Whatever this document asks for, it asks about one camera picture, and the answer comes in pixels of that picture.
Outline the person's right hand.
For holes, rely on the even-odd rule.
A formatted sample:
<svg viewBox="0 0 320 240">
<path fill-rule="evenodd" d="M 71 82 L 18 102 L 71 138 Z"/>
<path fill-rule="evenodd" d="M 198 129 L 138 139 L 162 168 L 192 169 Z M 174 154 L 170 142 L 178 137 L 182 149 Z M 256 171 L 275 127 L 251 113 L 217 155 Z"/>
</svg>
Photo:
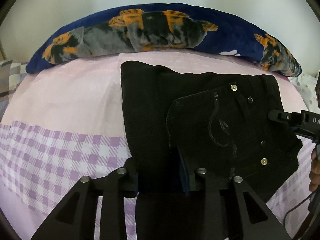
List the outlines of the person's right hand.
<svg viewBox="0 0 320 240">
<path fill-rule="evenodd" d="M 320 185 L 320 167 L 316 148 L 311 152 L 311 171 L 309 173 L 309 191 L 314 192 Z"/>
</svg>

